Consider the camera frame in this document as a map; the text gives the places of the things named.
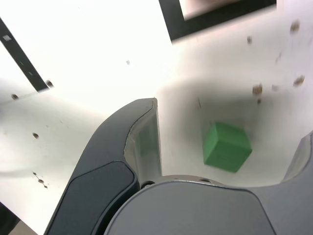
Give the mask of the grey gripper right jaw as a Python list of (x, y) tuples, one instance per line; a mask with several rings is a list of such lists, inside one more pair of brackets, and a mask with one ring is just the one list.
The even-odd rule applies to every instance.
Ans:
[(313, 137), (299, 143), (283, 182), (234, 188), (170, 180), (132, 196), (107, 235), (310, 235), (313, 232)]

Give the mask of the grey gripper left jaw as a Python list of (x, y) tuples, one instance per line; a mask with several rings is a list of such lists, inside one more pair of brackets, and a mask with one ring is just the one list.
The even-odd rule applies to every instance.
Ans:
[(45, 233), (102, 235), (141, 185), (161, 175), (157, 100), (138, 99), (96, 129)]

